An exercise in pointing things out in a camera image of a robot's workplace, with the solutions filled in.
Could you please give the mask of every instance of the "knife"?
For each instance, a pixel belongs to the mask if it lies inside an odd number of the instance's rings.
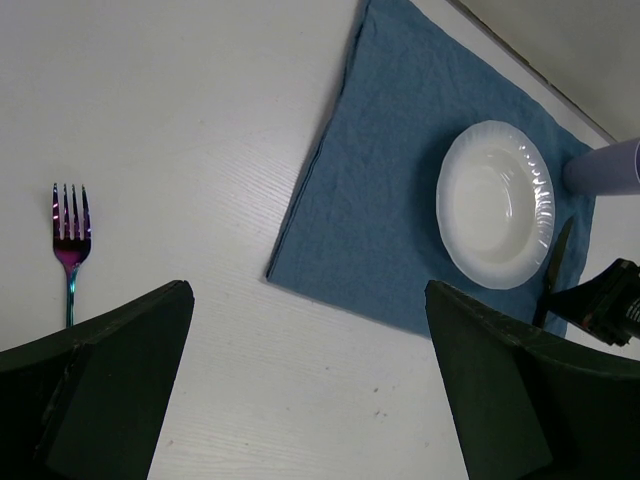
[[[544,275],[544,287],[542,290],[542,296],[538,300],[536,306],[536,313],[533,315],[533,326],[542,328],[547,317],[547,298],[553,292],[556,286],[556,280],[558,280],[558,274],[560,273],[560,265],[562,265],[562,259],[564,257],[564,251],[567,248],[567,242],[571,235],[571,229],[573,228],[573,217],[569,218],[562,227],[560,235],[556,240],[556,244],[551,252],[551,260],[549,260],[549,266]]]

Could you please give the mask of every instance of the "blue cloth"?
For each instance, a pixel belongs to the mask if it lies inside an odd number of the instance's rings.
[[[361,22],[333,117],[303,173],[268,281],[423,335],[429,334],[424,289],[431,279],[531,322],[546,263],[509,291],[468,280],[439,235],[440,166],[456,136],[474,123],[500,120],[525,132],[553,181],[554,237],[575,216],[557,285],[563,289],[575,285],[584,268],[594,200],[565,190],[561,166],[589,147],[408,0],[365,1]],[[547,329],[562,336],[566,324],[552,319]]]

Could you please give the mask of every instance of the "white wood grain surface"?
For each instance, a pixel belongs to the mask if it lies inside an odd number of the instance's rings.
[[[444,0],[416,3],[580,139],[604,144]],[[0,350],[62,328],[50,188],[86,184],[95,240],[79,319],[172,279],[195,290],[152,479],[466,478],[429,340],[262,280],[356,7],[0,3]],[[598,204],[588,273],[638,260],[636,207]]]

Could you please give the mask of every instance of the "fork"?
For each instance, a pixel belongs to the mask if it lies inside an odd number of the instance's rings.
[[[67,200],[67,184],[64,184],[64,235],[60,232],[60,204],[58,203],[58,184],[53,184],[53,253],[62,263],[67,275],[67,328],[74,323],[73,305],[76,292],[76,276],[80,264],[84,262],[91,251],[91,219],[89,217],[89,202],[87,192],[82,185],[82,230],[80,237],[80,221],[78,219],[78,203],[76,201],[76,186],[71,185],[71,202],[73,205],[73,237],[71,237],[71,222],[69,220],[69,202]]]

